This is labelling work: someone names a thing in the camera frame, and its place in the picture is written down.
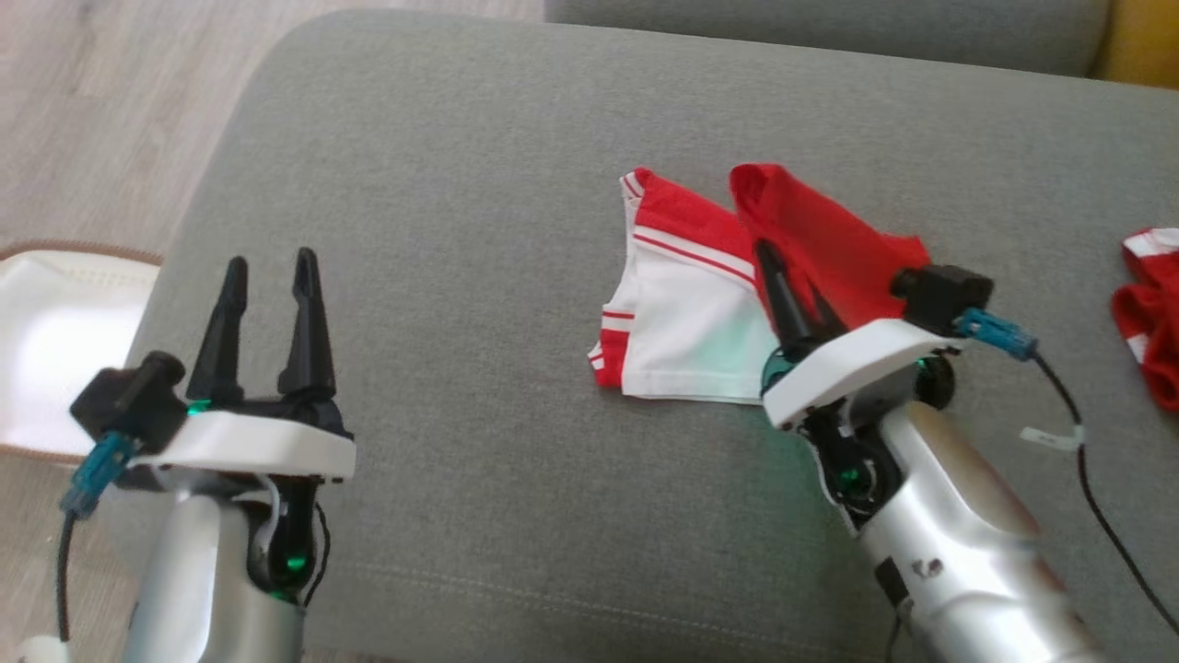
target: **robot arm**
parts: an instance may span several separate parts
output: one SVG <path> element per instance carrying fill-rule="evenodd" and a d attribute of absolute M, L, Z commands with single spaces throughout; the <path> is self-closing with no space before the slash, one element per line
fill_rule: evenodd
<path fill-rule="evenodd" d="M 822 320 L 802 310 L 771 245 L 757 255 L 782 343 L 763 375 L 765 412 L 810 444 L 828 500 L 921 649 L 950 663 L 1105 661 L 1036 550 L 1032 516 L 915 400 L 948 402 L 953 385 L 930 385 L 928 370 L 949 370 L 936 355 L 966 346 L 954 323 L 986 307 L 990 282 L 957 268 L 908 274 L 904 320 L 845 332 L 822 306 Z"/>
<path fill-rule="evenodd" d="M 129 663 L 299 661 L 303 617 L 329 540 L 316 493 L 353 477 L 356 447 L 332 400 L 335 372 L 310 249 L 298 252 L 294 295 L 298 313 L 277 396 L 248 399 L 237 383 L 246 263 L 236 257 L 193 366 L 190 403 L 172 390 L 183 365 L 154 352 L 139 368 L 100 372 L 71 407 L 97 446 L 62 500 L 67 520 L 87 518 L 111 481 L 176 495 L 131 616 Z M 266 499 L 251 499 L 259 493 Z M 65 615 L 64 606 L 59 611 Z M 68 622 L 61 626 L 59 638 L 27 642 L 19 659 L 67 663 Z"/>

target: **folded garment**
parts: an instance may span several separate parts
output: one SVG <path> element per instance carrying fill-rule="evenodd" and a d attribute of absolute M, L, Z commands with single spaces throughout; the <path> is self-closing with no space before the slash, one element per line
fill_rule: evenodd
<path fill-rule="evenodd" d="M 602 387 L 645 399 L 757 403 L 777 348 L 752 245 L 772 242 L 815 313 L 811 288 L 849 327 L 901 315 L 889 283 L 929 256 L 915 237 L 881 235 L 782 166 L 730 177 L 737 214 L 638 169 L 621 178 L 626 264 L 590 352 Z"/>
<path fill-rule="evenodd" d="M 621 184 L 626 265 L 590 352 L 598 383 L 644 399 L 757 403 L 777 342 L 737 217 L 647 169 Z"/>
<path fill-rule="evenodd" d="M 1150 228 L 1122 242 L 1138 280 L 1119 288 L 1111 307 L 1154 402 L 1179 409 L 1179 228 Z"/>

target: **white cloth with red stripes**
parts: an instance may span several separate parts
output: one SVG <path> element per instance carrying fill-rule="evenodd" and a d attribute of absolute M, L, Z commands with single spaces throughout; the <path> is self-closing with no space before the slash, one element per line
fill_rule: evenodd
<path fill-rule="evenodd" d="M 735 214 L 647 169 L 620 182 L 626 263 L 590 352 L 597 382 L 643 399 L 760 402 L 777 341 L 747 232 Z"/>
<path fill-rule="evenodd" d="M 1154 402 L 1179 411 L 1179 228 L 1148 228 L 1122 241 L 1137 283 L 1111 303 Z"/>

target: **gray fabric upholstery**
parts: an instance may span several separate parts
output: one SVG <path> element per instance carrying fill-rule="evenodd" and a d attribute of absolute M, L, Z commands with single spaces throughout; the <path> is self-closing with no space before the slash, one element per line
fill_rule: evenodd
<path fill-rule="evenodd" d="M 1119 242 L 1179 218 L 1179 94 L 834 51 L 347 12 L 245 91 L 132 350 L 191 362 L 225 262 L 250 261 L 242 378 L 274 393 L 295 250 L 320 254 L 356 433 L 308 637 L 414 661 L 878 661 L 891 623 L 811 458 L 757 408 L 598 389 L 623 265 L 617 178 L 727 204 L 780 162 L 878 228 L 999 280 L 1088 418 L 1093 483 L 1179 605 L 1179 444 L 1109 319 Z M 1026 500 L 1096 634 L 1174 642 L 1086 510 L 1034 368 L 977 349 L 955 419 Z M 101 507 L 140 567 L 166 499 Z"/>
<path fill-rule="evenodd" d="M 545 0 L 551 22 L 1084 76 L 1108 0 Z"/>

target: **red stripe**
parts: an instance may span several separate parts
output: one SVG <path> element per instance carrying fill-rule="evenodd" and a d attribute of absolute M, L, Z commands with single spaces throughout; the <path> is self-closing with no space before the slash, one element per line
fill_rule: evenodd
<path fill-rule="evenodd" d="M 631 193 L 634 193 L 635 198 L 641 198 L 643 193 L 639 193 L 638 191 L 634 190 L 634 186 L 631 184 L 631 180 L 628 178 L 630 178 L 630 175 L 627 175 L 626 177 L 623 178 L 623 185 L 626 186 L 627 189 L 630 189 Z"/>
<path fill-rule="evenodd" d="M 692 260 L 694 260 L 697 262 L 703 262 L 704 264 L 707 264 L 710 267 L 714 267 L 717 269 L 727 271 L 729 274 L 732 274 L 733 276 L 739 276 L 742 280 L 744 280 L 745 282 L 747 282 L 750 285 L 753 285 L 755 288 L 757 288 L 757 283 L 753 282 L 753 278 L 751 276 L 749 276 L 747 274 L 745 274 L 743 271 L 738 271 L 738 270 L 729 267 L 725 263 L 717 262 L 717 261 L 713 261 L 713 260 L 709 260 L 709 258 L 706 258 L 704 256 L 698 256 L 698 255 L 696 255 L 696 254 L 693 254 L 691 251 L 685 251 L 684 249 L 679 249 L 677 247 L 672 247 L 671 244 L 664 244 L 663 242 L 659 242 L 659 241 L 656 241 L 656 239 L 651 239 L 650 237 L 644 237 L 641 235 L 635 235 L 634 238 L 638 239 L 638 241 L 640 241 L 640 242 L 646 242 L 647 244 L 653 244 L 653 245 L 659 247 L 661 249 L 667 249 L 668 251 L 679 254 L 681 256 L 690 257 L 690 258 L 692 258 Z"/>

